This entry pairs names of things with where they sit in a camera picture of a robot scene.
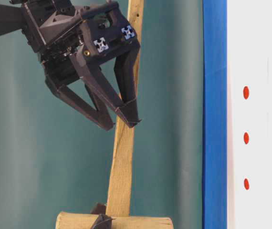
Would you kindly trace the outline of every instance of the teal backdrop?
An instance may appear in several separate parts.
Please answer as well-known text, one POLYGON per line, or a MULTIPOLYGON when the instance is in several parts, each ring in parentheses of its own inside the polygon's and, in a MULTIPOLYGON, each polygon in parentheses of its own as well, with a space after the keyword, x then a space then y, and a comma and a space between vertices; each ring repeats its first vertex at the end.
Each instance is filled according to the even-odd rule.
MULTIPOLYGON (((202 1, 146 0, 131 215, 202 227, 202 105, 202 1)), ((51 94, 21 31, 0 37, 0 229, 53 229, 60 211, 106 202, 114 133, 51 94)))

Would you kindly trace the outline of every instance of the wood grain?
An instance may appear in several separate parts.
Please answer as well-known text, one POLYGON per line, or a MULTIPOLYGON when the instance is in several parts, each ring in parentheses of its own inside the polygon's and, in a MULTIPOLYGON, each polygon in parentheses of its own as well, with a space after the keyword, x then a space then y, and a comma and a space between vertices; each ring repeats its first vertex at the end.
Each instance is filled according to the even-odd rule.
MULTIPOLYGON (((144 0, 129 0, 128 20, 136 30, 141 42, 144 0)), ((134 82, 137 93, 140 53, 134 65, 134 82)), ((108 187, 106 214, 127 217, 130 215, 132 190, 132 161, 134 147, 134 128, 117 117, 113 163, 108 187)))
MULTIPOLYGON (((98 215, 61 212, 55 229, 90 229, 98 215)), ((173 229, 169 218, 112 217, 112 229, 173 229)))

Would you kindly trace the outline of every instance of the blue tape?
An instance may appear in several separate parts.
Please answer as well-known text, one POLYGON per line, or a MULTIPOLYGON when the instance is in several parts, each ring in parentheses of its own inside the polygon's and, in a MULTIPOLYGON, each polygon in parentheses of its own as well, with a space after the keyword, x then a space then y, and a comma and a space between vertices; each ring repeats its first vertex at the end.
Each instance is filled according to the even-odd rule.
POLYGON ((227 228, 227 1, 203 0, 203 228, 227 228))

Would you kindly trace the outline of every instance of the wooden dowel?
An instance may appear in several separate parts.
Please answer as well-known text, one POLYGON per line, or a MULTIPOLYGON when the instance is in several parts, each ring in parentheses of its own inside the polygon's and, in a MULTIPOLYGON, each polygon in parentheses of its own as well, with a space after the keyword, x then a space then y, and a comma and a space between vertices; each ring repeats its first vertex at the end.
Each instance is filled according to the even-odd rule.
MULTIPOLYGON (((128 20, 136 30, 139 42, 143 21, 144 0, 129 0, 128 20)), ((134 82, 137 93, 140 53, 134 65, 134 82)), ((134 147, 134 128, 117 117, 113 152, 113 163, 108 187, 106 214, 127 217, 130 215, 132 190, 132 161, 134 147)))
MULTIPOLYGON (((61 212, 55 229, 90 229, 98 215, 61 212)), ((112 229, 173 229, 169 218, 112 217, 112 229)))

